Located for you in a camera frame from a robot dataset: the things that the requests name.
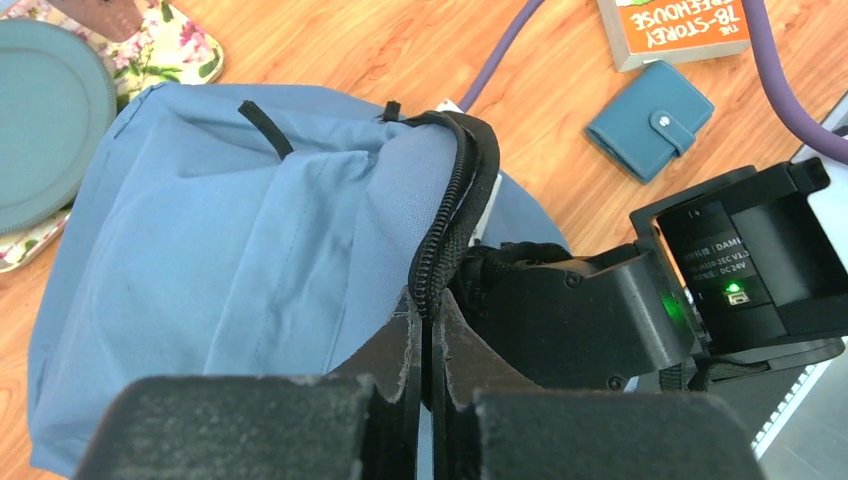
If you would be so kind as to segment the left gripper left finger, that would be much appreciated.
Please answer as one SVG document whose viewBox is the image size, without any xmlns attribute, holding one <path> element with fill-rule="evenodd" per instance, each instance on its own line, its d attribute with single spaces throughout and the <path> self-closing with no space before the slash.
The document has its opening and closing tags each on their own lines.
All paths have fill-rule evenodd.
<svg viewBox="0 0 848 480">
<path fill-rule="evenodd" d="M 79 479 L 412 479 L 421 321 L 387 322 L 326 375 L 162 376 L 110 405 Z"/>
</svg>

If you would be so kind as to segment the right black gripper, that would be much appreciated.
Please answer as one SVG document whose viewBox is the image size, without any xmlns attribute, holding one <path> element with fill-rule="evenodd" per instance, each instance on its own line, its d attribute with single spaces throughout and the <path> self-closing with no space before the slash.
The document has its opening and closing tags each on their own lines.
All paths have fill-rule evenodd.
<svg viewBox="0 0 848 480">
<path fill-rule="evenodd" d="M 474 246 L 457 272 L 457 302 L 534 383 L 620 390 L 691 355 L 691 314 L 670 274 L 662 255 L 634 244 L 590 257 L 556 243 Z"/>
</svg>

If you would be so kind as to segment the blue-grey fabric backpack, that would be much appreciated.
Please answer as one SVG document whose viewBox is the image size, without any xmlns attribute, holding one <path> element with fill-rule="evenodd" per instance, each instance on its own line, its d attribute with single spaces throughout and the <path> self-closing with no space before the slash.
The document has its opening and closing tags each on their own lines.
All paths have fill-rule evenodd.
<svg viewBox="0 0 848 480">
<path fill-rule="evenodd" d="M 159 376 L 326 374 L 445 251 L 491 127 L 315 86 L 167 84 L 96 149 L 28 352 L 33 466 L 71 477 L 108 406 Z"/>
</svg>

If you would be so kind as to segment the orange treehouse paperback book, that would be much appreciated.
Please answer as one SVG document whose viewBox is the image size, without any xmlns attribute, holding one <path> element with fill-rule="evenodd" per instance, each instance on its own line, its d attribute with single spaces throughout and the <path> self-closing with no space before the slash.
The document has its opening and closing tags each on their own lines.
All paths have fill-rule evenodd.
<svg viewBox="0 0 848 480">
<path fill-rule="evenodd" d="M 598 0 L 617 71 L 654 61 L 689 63 L 737 55 L 750 46 L 745 14 L 733 0 Z"/>
</svg>

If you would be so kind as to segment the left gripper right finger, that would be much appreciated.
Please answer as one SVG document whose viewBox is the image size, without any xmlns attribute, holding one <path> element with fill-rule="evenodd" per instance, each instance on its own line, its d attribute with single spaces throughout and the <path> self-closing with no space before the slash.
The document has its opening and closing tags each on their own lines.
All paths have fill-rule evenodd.
<svg viewBox="0 0 848 480">
<path fill-rule="evenodd" d="M 449 291 L 432 327 L 438 479 L 759 479 L 734 413 L 702 394 L 544 389 L 467 324 Z"/>
</svg>

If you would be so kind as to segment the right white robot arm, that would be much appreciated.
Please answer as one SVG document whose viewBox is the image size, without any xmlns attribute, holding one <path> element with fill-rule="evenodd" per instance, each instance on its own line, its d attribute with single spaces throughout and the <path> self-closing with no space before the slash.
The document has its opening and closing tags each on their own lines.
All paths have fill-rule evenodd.
<svg viewBox="0 0 848 480">
<path fill-rule="evenodd" d="M 633 242 L 593 256 L 551 243 L 473 247 L 451 291 L 511 367 L 554 389 L 664 390 L 842 353 L 847 271 L 809 197 L 822 161 L 744 167 L 634 211 Z"/>
</svg>

